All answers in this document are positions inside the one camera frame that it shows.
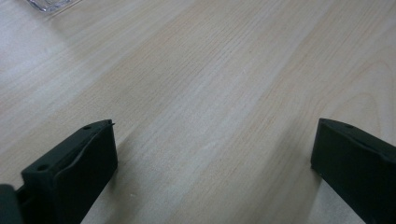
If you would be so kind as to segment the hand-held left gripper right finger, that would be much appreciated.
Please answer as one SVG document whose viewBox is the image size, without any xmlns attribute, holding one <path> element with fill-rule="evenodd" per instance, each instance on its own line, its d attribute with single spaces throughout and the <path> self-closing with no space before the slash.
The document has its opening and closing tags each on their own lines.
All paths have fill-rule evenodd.
<svg viewBox="0 0 396 224">
<path fill-rule="evenodd" d="M 320 119 L 311 167 L 366 224 L 396 224 L 396 147 L 341 121 Z"/>
</svg>

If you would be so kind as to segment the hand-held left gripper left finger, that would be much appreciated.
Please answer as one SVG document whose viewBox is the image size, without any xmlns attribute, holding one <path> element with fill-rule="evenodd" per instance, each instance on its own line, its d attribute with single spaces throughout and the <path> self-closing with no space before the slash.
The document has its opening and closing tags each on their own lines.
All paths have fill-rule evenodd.
<svg viewBox="0 0 396 224">
<path fill-rule="evenodd" d="M 110 119 L 88 124 L 22 170 L 28 224 L 80 224 L 118 167 Z"/>
</svg>

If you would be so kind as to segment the clear acrylic three-slot rack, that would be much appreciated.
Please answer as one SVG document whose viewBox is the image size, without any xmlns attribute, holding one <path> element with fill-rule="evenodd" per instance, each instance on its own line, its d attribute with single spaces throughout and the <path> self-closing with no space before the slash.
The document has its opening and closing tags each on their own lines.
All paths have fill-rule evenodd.
<svg viewBox="0 0 396 224">
<path fill-rule="evenodd" d="M 52 13 L 72 6 L 79 0 L 26 0 L 33 8 L 40 12 Z"/>
</svg>

